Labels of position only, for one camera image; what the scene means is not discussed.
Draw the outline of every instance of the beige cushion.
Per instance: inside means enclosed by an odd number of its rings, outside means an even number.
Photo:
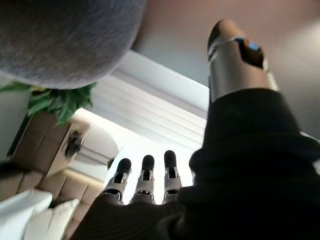
[[[78,203],[78,199],[67,201],[33,216],[26,225],[23,240],[60,240]]]
[[[80,200],[64,234],[63,239],[67,240],[84,218],[95,198],[104,189],[104,183],[71,169],[65,169],[52,176],[43,177],[37,188],[53,194],[53,207],[72,199]]]
[[[42,174],[25,171],[11,163],[0,166],[0,201],[22,193],[38,185]]]
[[[24,173],[17,193],[22,193],[24,191],[36,187],[40,183],[42,176],[42,173],[37,171],[30,171]]]
[[[17,194],[22,177],[22,172],[16,172],[15,174],[0,178],[0,201]]]

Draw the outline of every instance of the green leaf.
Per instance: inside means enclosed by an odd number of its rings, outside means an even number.
[[[57,126],[65,124],[79,109],[77,103],[79,96],[76,95],[74,91],[65,90],[62,95],[65,98],[65,103],[58,113]]]
[[[49,95],[50,95],[50,91],[46,91],[46,92],[43,92],[43,93],[40,93],[40,94],[32,94],[31,98],[30,98],[30,102],[42,101],[44,99],[48,99],[48,98],[50,98]]]
[[[47,107],[47,111],[48,113],[56,113],[63,107],[64,104],[65,103],[61,96],[58,95],[57,97],[52,98],[52,103]]]
[[[40,111],[45,110],[52,103],[51,98],[46,98],[38,101],[30,101],[28,104],[28,116],[34,115]]]
[[[13,82],[11,84],[5,85],[3,87],[0,87],[0,93],[4,92],[22,92],[27,91],[31,88],[31,85],[24,84],[21,82]]]

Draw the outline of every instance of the gray cushion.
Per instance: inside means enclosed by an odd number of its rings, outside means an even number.
[[[146,0],[0,1],[0,75],[72,89],[110,73],[131,47]]]

